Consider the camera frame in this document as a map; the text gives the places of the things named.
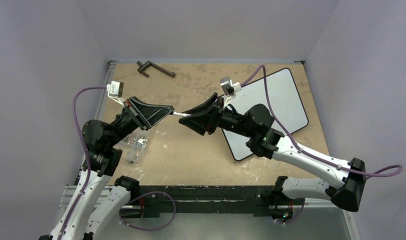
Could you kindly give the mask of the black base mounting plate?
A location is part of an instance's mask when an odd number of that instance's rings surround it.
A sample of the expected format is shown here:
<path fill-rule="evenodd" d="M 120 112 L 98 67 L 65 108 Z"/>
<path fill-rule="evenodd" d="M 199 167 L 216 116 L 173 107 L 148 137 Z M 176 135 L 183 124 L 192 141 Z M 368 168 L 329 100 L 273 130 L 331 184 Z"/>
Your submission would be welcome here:
<path fill-rule="evenodd" d="M 303 198 L 290 199 L 273 185 L 144 185 L 142 200 L 128 203 L 119 211 L 127 218 L 158 218 L 161 214 L 251 214 L 279 217 L 295 210 Z"/>

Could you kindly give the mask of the silver whiteboard marker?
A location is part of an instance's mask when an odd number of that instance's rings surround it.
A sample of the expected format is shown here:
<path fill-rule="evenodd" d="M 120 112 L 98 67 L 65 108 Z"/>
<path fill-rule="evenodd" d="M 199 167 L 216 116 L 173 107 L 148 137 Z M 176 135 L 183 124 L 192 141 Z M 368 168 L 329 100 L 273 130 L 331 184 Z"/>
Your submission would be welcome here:
<path fill-rule="evenodd" d="M 178 116 L 178 117 L 189 117 L 189 116 L 191 116 L 191 114 L 183 113 L 183 112 L 176 112 L 176 111 L 174 111 L 172 114 L 174 116 Z"/>

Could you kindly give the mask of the aluminium rail frame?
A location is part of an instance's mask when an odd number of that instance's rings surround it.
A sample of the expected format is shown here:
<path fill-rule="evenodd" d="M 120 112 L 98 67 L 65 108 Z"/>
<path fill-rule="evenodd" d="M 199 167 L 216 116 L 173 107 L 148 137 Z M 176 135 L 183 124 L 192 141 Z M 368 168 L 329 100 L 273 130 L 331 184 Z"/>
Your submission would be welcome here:
<path fill-rule="evenodd" d="M 82 132 L 82 129 L 80 128 L 80 124 L 78 121 L 78 116 L 77 116 L 77 100 L 79 96 L 90 90 L 102 90 L 102 93 L 100 94 L 98 104 L 97 104 L 97 110 L 95 117 L 99 120 L 101 118 L 101 111 L 103 104 L 107 100 L 107 84 L 110 83 L 112 79 L 112 74 L 114 72 L 114 69 L 116 67 L 117 62 L 110 60 L 107 64 L 107 71 L 106 71 L 106 76 L 104 80 L 104 85 L 103 86 L 90 86 L 83 88 L 79 90 L 73 97 L 72 100 L 72 116 L 73 116 L 73 122 L 74 122 L 74 127 L 75 130 L 78 134 L 79 137 L 79 142 L 82 147 L 82 160 L 81 160 L 81 165 L 79 168 L 78 176 L 75 180 L 77 183 L 76 185 L 76 190 L 77 193 L 75 193 L 72 197 L 72 204 L 71 206 L 68 207 L 69 210 L 74 210 L 76 207 L 80 205 L 81 202 L 85 201 L 88 197 L 88 195 L 93 194 L 93 190 L 91 189 L 91 178 L 92 178 L 92 164 L 91 164 L 91 157 L 89 156 L 89 150 L 86 147 L 86 143 L 84 140 L 84 134 Z"/>

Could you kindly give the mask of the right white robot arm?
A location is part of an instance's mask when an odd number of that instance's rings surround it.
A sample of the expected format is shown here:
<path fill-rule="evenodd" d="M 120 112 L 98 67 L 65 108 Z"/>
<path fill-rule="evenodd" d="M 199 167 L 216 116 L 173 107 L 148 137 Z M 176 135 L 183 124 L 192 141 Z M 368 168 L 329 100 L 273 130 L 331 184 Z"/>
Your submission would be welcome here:
<path fill-rule="evenodd" d="M 275 202 L 324 199 L 343 210 L 357 212 L 367 181 L 365 162 L 356 157 L 338 159 L 305 148 L 272 128 L 274 120 L 264 104 L 256 104 L 240 114 L 224 107 L 222 97 L 214 93 L 204 103 L 187 110 L 178 122 L 201 136 L 212 134 L 218 128 L 244 136 L 248 138 L 245 145 L 254 155 L 293 165 L 319 178 L 311 181 L 286 177 L 271 191 Z"/>

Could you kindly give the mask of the clear plastic screw box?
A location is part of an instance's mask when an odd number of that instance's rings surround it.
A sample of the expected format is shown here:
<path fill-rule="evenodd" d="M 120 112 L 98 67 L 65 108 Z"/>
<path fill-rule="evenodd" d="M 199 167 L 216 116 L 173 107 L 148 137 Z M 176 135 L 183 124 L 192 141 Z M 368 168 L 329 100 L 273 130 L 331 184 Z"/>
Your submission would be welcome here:
<path fill-rule="evenodd" d="M 155 130 L 136 129 L 124 137 L 116 147 L 122 150 L 122 158 L 130 163 L 137 163 L 145 155 L 147 146 L 153 138 Z"/>

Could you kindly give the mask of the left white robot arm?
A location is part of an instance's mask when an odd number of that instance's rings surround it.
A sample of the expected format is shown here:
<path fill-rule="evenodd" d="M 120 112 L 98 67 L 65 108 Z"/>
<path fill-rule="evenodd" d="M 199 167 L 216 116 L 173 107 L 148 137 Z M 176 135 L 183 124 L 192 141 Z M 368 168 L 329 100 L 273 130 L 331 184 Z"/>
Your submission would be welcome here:
<path fill-rule="evenodd" d="M 151 129 L 175 109 L 171 105 L 144 103 L 137 97 L 124 100 L 122 105 L 113 122 L 93 119 L 80 130 L 85 162 L 77 187 L 57 225 L 51 233 L 40 236 L 41 240 L 97 240 L 123 205 L 139 201 L 139 181 L 123 176 L 96 205 L 123 153 L 115 145 L 136 129 Z"/>

